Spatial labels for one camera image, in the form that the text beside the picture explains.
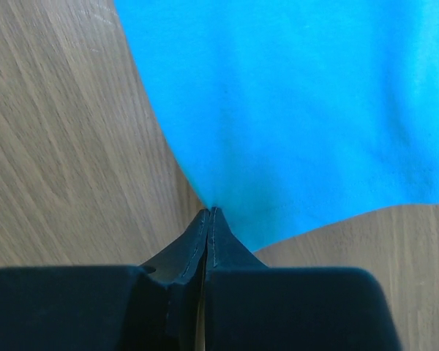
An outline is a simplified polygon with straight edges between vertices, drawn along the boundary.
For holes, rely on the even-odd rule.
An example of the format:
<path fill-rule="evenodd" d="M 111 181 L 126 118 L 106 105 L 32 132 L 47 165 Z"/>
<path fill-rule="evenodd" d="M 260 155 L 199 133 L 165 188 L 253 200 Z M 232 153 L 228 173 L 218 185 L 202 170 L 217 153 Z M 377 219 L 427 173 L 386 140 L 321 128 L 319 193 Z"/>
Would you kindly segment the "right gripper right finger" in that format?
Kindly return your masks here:
<path fill-rule="evenodd" d="M 209 214 L 207 350 L 400 350 L 379 282 L 360 268 L 270 268 Z"/>

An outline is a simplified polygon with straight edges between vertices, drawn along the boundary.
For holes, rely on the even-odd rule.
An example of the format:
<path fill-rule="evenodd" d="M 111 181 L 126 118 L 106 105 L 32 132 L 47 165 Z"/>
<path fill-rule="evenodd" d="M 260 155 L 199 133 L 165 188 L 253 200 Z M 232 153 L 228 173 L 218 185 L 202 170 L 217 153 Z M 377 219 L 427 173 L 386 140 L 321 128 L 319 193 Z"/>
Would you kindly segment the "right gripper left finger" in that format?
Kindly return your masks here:
<path fill-rule="evenodd" d="M 194 350 L 208 222 L 141 265 L 0 268 L 0 350 Z"/>

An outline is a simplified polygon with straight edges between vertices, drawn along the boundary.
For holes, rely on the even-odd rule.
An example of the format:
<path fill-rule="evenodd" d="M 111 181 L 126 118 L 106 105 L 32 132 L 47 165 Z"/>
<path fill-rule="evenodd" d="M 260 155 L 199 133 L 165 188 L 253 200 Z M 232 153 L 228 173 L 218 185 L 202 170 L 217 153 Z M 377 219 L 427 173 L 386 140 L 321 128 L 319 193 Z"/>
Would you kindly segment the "turquoise t-shirt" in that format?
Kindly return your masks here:
<path fill-rule="evenodd" d="M 439 203 L 439 1 L 117 1 L 203 204 L 256 251 Z"/>

